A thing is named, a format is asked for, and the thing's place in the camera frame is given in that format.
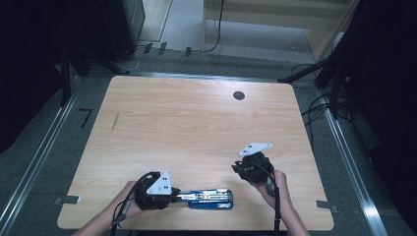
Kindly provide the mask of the black metal stand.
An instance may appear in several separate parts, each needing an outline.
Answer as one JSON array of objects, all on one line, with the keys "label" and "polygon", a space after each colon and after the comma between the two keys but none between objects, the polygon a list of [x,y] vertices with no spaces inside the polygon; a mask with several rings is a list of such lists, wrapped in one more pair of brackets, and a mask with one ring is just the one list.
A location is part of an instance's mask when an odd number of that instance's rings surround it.
[{"label": "black metal stand", "polygon": [[307,68],[284,79],[278,79],[279,83],[291,84],[309,74],[320,70],[315,80],[318,89],[324,89],[332,83],[329,96],[330,114],[337,117],[337,98],[342,79],[345,77],[346,64],[353,55],[354,42],[359,39],[359,34],[366,28],[369,20],[369,13],[374,7],[375,0],[356,0],[357,4],[353,10],[350,23],[335,48],[321,61],[308,66]]},{"label": "black metal stand", "polygon": [[61,50],[61,88],[62,99],[61,106],[67,104],[72,95],[71,90],[71,78],[70,78],[70,65],[73,65],[76,72],[79,75],[87,76],[89,74],[89,65],[84,57],[94,60],[98,64],[101,64],[109,71],[116,75],[128,75],[129,71],[126,69],[120,69],[110,62],[99,57],[96,53],[78,43],[65,43]]}]

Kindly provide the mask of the metal floor rail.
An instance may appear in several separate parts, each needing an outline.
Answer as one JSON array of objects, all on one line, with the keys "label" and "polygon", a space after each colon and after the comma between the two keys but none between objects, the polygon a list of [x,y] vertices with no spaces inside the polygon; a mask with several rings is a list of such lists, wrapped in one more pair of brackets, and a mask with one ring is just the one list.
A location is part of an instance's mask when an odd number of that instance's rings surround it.
[{"label": "metal floor rail", "polygon": [[58,230],[68,182],[58,175],[64,154],[56,150],[86,79],[76,76],[69,101],[54,94],[0,153],[0,236],[46,235]]},{"label": "metal floor rail", "polygon": [[359,169],[354,160],[354,156],[344,137],[338,121],[333,117],[329,109],[325,111],[328,125],[339,149],[345,169],[349,176],[353,190],[355,192],[362,213],[367,221],[369,229],[373,236],[388,236],[385,225],[381,219],[379,211],[371,198],[368,189],[363,181]]}]

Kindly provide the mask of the light wooden shelf unit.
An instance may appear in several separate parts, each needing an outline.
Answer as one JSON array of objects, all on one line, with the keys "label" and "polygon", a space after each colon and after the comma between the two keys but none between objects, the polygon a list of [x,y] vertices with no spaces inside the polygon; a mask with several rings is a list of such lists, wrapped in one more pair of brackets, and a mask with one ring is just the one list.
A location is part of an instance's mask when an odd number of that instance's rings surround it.
[{"label": "light wooden shelf unit", "polygon": [[345,32],[360,0],[204,0],[202,50],[207,20],[302,29],[316,61],[324,59]]}]

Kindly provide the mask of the dark cabinet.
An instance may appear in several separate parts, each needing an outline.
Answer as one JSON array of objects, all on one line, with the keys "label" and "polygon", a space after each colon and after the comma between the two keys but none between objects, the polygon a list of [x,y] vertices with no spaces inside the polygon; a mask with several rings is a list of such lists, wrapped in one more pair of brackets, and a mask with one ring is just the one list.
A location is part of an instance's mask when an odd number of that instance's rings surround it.
[{"label": "dark cabinet", "polygon": [[106,57],[115,62],[136,50],[145,23],[143,0],[101,0],[109,45]]}]

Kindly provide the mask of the grey tape strip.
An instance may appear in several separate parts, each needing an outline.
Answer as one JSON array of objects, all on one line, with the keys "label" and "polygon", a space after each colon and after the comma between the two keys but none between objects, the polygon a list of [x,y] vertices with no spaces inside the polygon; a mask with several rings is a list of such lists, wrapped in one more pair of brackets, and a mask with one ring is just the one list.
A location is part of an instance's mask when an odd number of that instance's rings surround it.
[{"label": "grey tape strip", "polygon": [[338,207],[332,205],[330,202],[316,200],[316,205],[319,208],[329,209],[332,213],[338,213]]},{"label": "grey tape strip", "polygon": [[63,197],[57,197],[54,200],[54,204],[58,206],[62,205],[76,205],[80,202],[81,197],[80,196],[63,196]]}]

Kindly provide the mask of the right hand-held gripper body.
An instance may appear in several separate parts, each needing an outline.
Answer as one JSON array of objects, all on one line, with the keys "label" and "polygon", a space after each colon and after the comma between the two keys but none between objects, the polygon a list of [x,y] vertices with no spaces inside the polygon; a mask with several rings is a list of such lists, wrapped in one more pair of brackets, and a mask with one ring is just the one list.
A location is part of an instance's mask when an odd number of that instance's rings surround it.
[{"label": "right hand-held gripper body", "polygon": [[258,184],[271,181],[273,166],[263,154],[263,150],[271,147],[271,143],[248,143],[238,153],[241,159],[237,160],[236,164],[242,166],[242,172],[246,173],[248,182]]}]

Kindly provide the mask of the blue stapler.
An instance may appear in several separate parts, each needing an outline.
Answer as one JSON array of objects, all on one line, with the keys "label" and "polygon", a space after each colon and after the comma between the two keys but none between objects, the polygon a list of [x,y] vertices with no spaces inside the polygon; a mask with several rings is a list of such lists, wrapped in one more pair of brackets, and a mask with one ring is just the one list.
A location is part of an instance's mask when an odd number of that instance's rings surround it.
[{"label": "blue stapler", "polygon": [[228,189],[195,190],[180,192],[174,197],[191,209],[229,210],[233,208],[233,193]]}]

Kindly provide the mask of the black floor tape mark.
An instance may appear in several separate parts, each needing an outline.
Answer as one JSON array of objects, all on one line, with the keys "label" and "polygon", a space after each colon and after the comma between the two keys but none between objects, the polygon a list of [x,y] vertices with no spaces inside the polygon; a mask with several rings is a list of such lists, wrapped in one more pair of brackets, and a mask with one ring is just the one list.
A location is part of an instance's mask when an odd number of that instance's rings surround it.
[{"label": "black floor tape mark", "polygon": [[89,118],[92,114],[92,109],[81,107],[81,108],[79,108],[79,111],[86,113],[85,120],[83,121],[83,123],[81,125],[81,128],[83,128],[86,125],[87,121],[89,120]]}]

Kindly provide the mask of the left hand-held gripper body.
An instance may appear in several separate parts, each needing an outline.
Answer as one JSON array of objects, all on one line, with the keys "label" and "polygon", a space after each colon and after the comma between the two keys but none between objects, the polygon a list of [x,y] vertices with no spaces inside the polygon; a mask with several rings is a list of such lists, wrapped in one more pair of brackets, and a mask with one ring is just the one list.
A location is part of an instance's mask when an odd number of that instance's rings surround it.
[{"label": "left hand-held gripper body", "polygon": [[168,207],[174,202],[170,174],[152,171],[142,176],[134,187],[134,201],[142,210]]}]

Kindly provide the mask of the person's left hand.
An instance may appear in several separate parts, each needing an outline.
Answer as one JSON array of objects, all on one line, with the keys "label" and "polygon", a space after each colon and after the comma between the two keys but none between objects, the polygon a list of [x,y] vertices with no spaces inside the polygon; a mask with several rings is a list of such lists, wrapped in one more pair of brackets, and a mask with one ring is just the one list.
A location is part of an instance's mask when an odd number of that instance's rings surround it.
[{"label": "person's left hand", "polygon": [[126,219],[132,218],[141,214],[143,210],[137,206],[133,200],[135,181],[129,181],[122,191],[115,198],[115,212],[116,215],[124,214]]}]

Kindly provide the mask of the person's right hand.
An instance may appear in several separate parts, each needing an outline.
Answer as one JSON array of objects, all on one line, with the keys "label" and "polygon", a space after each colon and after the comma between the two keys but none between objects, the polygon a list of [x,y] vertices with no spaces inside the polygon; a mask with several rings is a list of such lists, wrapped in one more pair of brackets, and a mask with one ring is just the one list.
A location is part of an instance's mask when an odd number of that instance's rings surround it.
[{"label": "person's right hand", "polygon": [[[286,181],[286,175],[281,170],[275,170],[273,172],[273,177],[275,179],[275,184],[279,191],[279,210],[281,213],[284,213],[289,207],[292,207]],[[261,196],[264,198],[264,200],[270,207],[275,208],[275,197],[272,197],[268,194],[266,184],[253,184],[253,187],[255,187],[259,191]]]}]

